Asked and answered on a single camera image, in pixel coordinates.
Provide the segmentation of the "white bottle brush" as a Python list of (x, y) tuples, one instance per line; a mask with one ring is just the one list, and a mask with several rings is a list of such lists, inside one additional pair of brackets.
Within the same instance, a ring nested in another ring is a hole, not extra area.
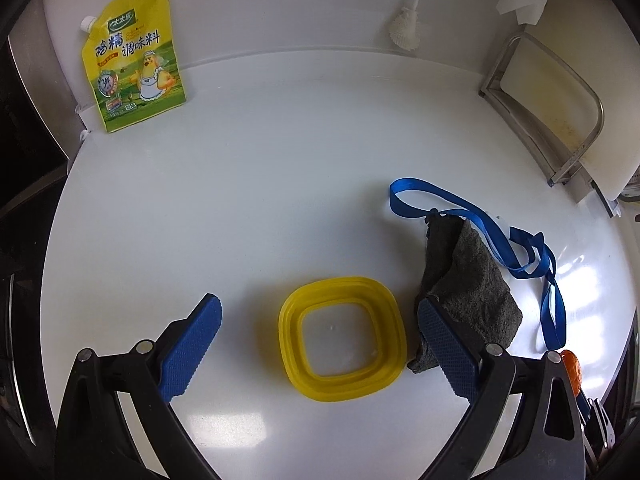
[(388, 36), (400, 50), (413, 52), (420, 46), (418, 6), (420, 0), (404, 0), (397, 15), (388, 25)]

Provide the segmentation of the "orange peel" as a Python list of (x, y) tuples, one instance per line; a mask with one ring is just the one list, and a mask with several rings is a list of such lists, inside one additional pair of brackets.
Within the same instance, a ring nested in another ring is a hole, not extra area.
[(572, 388), (574, 396), (582, 391), (582, 366), (578, 357), (573, 351), (564, 349), (561, 351), (562, 362), (565, 366), (567, 377), (570, 380), (570, 388)]

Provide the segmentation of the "steel cutting board rack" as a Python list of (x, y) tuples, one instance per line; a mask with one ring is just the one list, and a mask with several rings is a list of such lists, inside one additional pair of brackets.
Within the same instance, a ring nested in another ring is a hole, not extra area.
[(478, 93), (503, 118), (552, 188), (576, 177), (600, 136), (603, 102), (590, 84), (527, 32), (511, 36)]

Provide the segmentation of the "white cutting board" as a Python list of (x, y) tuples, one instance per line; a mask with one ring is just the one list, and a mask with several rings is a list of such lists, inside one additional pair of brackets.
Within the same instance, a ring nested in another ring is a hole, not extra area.
[(582, 156), (605, 197), (620, 195), (639, 166), (639, 44), (611, 0), (549, 0), (526, 32), (562, 58), (591, 92), (530, 41), (518, 43), (501, 87), (570, 149), (603, 128)]

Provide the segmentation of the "dark grey rag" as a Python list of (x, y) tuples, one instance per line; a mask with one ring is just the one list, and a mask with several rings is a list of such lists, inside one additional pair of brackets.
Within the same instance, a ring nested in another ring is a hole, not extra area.
[(425, 269), (414, 302), (434, 297), (485, 342), (510, 347), (523, 315), (480, 234), (455, 216), (429, 214), (425, 224)]

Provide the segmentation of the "yellow seasoning pouch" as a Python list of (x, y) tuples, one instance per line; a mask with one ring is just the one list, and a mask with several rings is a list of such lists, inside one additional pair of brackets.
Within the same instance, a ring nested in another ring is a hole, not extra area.
[(186, 102), (169, 0), (113, 0), (80, 24), (88, 83), (113, 133)]

